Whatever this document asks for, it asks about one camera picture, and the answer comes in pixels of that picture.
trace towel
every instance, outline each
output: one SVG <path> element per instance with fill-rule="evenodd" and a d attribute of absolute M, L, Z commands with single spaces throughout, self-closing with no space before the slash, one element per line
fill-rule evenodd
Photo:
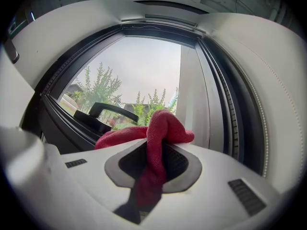
<path fill-rule="evenodd" d="M 162 140 L 168 143 L 191 142 L 192 131 L 185 130 L 180 121 L 168 110 L 158 110 L 146 126 L 128 127 L 105 133 L 96 143 L 95 149 L 115 146 L 131 140 L 147 137 L 147 166 L 136 182 L 136 200 L 139 206 L 156 204 L 166 182 L 166 171 L 162 162 Z"/>

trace gray rubber gasket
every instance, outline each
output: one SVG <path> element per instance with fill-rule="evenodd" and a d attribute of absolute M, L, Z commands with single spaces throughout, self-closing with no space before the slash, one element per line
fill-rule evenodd
<path fill-rule="evenodd" d="M 119 161 L 130 154 L 141 145 L 147 142 L 147 139 L 143 139 L 136 143 L 135 145 L 113 155 L 105 163 L 105 171 L 108 177 L 114 182 L 116 186 L 133 188 L 135 184 L 135 179 L 125 173 L 119 167 Z M 166 182 L 163 185 L 163 193 L 178 193 L 186 191 L 189 189 L 199 178 L 202 171 L 202 165 L 200 160 L 190 152 L 185 151 L 184 149 L 173 145 L 167 144 L 169 148 L 174 149 L 176 152 L 183 155 L 189 162 L 187 169 L 179 176 Z"/>

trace window handle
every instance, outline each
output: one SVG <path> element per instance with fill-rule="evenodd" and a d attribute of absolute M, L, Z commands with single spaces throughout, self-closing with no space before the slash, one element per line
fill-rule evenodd
<path fill-rule="evenodd" d="M 139 116 L 135 115 L 132 112 L 129 112 L 128 110 L 115 106 L 115 105 L 110 105 L 106 103 L 100 103 L 100 102 L 95 102 L 94 105 L 92 106 L 89 116 L 98 118 L 100 114 L 102 113 L 103 110 L 109 110 L 118 114 L 122 114 L 123 116 L 130 118 L 134 122 L 139 121 Z"/>

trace glass pane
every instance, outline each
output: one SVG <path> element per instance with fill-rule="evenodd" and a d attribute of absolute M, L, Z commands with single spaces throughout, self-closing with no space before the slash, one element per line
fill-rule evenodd
<path fill-rule="evenodd" d="M 119 106 L 139 116 L 132 120 L 104 110 L 99 120 L 122 129 L 147 126 L 155 110 L 176 114 L 181 45 L 125 37 L 95 57 L 64 91 L 59 104 L 71 115 L 88 113 L 95 102 Z"/>

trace overcast sky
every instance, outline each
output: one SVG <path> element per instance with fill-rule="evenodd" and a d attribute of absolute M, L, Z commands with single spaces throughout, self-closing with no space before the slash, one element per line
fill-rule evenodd
<path fill-rule="evenodd" d="M 166 88 L 165 104 L 173 97 L 176 87 L 179 87 L 181 45 L 162 40 L 125 37 L 107 48 L 88 65 L 93 84 L 97 77 L 97 68 L 102 62 L 105 69 L 113 69 L 113 77 L 122 81 L 115 95 L 122 94 L 122 103 L 135 103 L 138 91 L 141 98 L 151 96 L 157 89 L 161 98 Z M 78 76 L 84 84 L 84 70 Z"/>

